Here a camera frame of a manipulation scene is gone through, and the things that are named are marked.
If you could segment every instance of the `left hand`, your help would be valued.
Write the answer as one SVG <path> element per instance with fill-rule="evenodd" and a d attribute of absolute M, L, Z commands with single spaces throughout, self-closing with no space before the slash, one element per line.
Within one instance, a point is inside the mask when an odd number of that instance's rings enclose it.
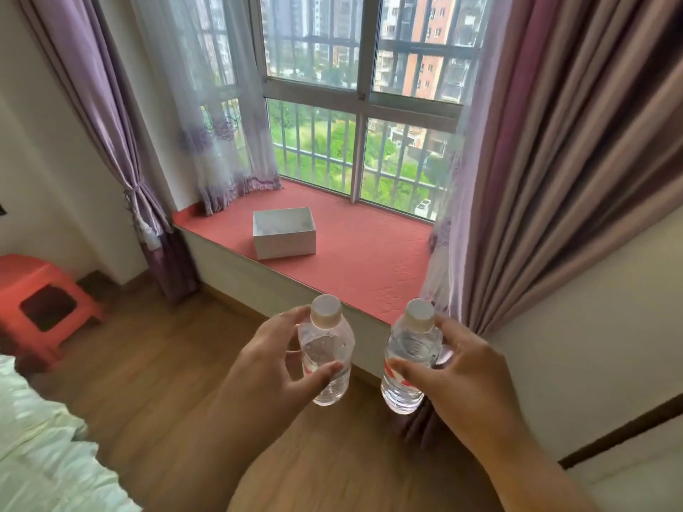
<path fill-rule="evenodd" d="M 286 360 L 300 353 L 288 352 L 287 344 L 310 313 L 310 306 L 295 307 L 263 323 L 228 372 L 209 411 L 211 431 L 204 434 L 224 439 L 218 448 L 231 463 L 251 464 L 344 368 L 330 362 L 292 381 Z"/>

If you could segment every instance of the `pink curtain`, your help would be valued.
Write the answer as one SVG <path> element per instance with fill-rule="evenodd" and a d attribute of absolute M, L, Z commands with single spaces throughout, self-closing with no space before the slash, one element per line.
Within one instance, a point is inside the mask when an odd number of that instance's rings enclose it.
<path fill-rule="evenodd" d="M 97 0 L 19 2 L 93 144 L 123 187 L 149 271 L 170 301 L 181 300 L 199 289 L 199 278 L 187 245 L 142 174 L 125 86 Z"/>
<path fill-rule="evenodd" d="M 683 204 L 682 0 L 505 2 L 440 231 L 484 336 Z M 425 403 L 406 431 L 439 426 Z"/>

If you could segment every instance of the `white bedsheet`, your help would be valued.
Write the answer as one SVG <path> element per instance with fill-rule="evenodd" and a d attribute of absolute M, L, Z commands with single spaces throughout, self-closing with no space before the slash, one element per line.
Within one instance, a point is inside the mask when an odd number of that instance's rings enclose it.
<path fill-rule="evenodd" d="M 64 404 L 46 401 L 0 355 L 0 511 L 138 512 Z"/>

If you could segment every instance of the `red mat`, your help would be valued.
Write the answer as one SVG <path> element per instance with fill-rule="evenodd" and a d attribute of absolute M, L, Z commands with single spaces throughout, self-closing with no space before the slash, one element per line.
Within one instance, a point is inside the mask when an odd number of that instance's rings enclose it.
<path fill-rule="evenodd" d="M 352 205 L 345 197 L 293 181 L 283 185 L 284 190 L 248 194 L 211 217 L 193 205 L 176 212 L 174 222 L 255 260 L 254 211 L 311 207 L 318 252 L 261 263 L 392 324 L 422 287 L 431 224 L 363 203 Z"/>

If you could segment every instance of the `bottle label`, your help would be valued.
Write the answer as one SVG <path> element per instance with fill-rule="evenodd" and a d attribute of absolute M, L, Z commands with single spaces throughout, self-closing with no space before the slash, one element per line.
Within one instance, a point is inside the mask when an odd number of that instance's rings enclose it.
<path fill-rule="evenodd" d="M 399 374 L 396 370 L 392 369 L 388 363 L 387 360 L 385 359 L 385 374 L 387 374 L 387 377 L 389 379 L 392 379 L 395 381 L 397 384 L 400 384 L 402 386 L 408 386 L 410 388 L 414 388 L 414 386 L 406 381 L 401 374 Z"/>

